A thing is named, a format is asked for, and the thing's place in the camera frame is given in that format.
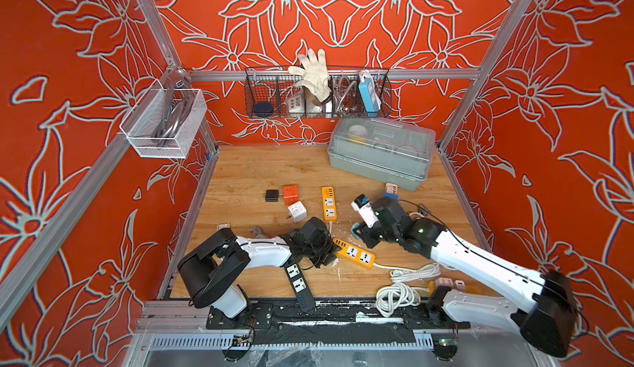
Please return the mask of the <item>white teal plug adapter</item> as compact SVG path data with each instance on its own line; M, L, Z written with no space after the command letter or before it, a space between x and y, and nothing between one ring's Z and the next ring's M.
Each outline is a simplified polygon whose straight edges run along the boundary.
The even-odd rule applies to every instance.
M302 202L297 201L288 207L288 213L294 223L299 223L307 217L307 210Z

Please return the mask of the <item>orange-red cube adapter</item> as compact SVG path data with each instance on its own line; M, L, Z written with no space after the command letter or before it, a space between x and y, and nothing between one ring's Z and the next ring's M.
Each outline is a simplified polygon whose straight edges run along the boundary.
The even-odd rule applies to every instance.
M285 185L282 188L284 203L287 206L300 201L298 188L296 185Z

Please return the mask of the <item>short yellow power strip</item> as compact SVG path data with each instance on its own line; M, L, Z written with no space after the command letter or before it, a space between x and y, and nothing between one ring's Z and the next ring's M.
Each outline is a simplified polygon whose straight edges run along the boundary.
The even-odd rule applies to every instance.
M324 186L321 188L324 219L327 223L335 223L338 218L337 208L335 204L335 191L332 186Z

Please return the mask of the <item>small black cube adapter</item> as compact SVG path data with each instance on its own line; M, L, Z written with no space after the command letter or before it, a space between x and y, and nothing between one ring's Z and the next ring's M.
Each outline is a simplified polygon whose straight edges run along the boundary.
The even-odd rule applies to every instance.
M266 190L265 201L268 203L277 203L279 200L279 190Z

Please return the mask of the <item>black power strip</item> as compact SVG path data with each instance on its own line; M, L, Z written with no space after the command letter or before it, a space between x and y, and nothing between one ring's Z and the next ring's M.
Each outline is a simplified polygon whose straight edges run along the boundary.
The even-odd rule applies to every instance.
M315 298L305 280L303 270L297 263L290 263L290 261L287 261L283 269L297 298L300 310L303 313L314 312L316 309Z

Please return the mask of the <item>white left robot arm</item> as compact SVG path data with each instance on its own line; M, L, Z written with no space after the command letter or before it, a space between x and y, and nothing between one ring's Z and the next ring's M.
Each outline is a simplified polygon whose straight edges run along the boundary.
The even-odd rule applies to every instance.
M196 309L211 307L227 318L250 309L250 302L235 282L244 271L262 267L282 268L302 312L316 308L300 262L310 260L315 269L328 266L341 247L319 218L275 238L249 239L222 228L178 263L178 274Z

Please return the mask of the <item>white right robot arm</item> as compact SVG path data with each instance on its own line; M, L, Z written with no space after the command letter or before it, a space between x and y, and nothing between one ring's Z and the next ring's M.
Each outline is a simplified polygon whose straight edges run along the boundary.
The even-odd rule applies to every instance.
M382 241L396 243L497 292L490 297L444 287L432 292L429 307L439 307L454 322L513 332L547 355L567 356L579 312L565 275L506 261L460 238L431 213L413 218L390 197L371 202L359 195L351 205L363 220L353 234L369 248Z

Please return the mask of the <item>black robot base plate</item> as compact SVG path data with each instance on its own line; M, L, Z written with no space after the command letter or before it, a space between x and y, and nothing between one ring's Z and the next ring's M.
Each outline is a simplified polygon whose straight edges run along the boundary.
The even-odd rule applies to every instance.
M465 330L468 322L454 322L442 309L428 309L424 304L398 308L390 317L384 317L370 298L318 298L310 312L301 310L296 299L256 298L251 308L233 319L214 309L208 314L206 328L210 330L249 328L269 329L273 325L296 326L374 323L392 324L414 330L447 329Z

